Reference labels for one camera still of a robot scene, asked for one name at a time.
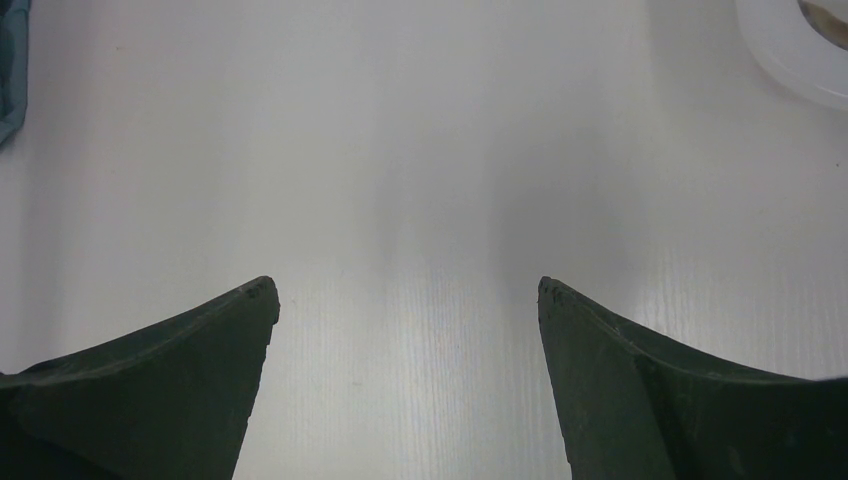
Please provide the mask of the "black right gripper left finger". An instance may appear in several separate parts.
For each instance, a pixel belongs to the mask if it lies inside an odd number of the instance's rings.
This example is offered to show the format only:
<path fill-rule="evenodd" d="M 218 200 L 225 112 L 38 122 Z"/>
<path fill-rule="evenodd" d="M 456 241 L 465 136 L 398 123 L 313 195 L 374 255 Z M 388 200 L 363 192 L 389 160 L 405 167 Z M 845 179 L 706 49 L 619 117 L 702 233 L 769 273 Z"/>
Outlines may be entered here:
<path fill-rule="evenodd" d="M 229 479 L 280 303 L 268 276 L 1 378 L 5 479 Z"/>

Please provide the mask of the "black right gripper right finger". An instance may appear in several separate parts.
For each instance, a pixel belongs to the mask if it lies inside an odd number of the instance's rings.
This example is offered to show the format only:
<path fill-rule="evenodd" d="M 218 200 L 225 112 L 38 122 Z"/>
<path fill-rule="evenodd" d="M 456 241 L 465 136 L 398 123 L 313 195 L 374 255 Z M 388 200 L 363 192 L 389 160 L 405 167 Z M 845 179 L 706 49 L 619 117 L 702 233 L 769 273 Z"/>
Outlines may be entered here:
<path fill-rule="evenodd" d="M 544 277 L 538 325 L 576 479 L 843 479 L 847 381 L 737 364 Z"/>

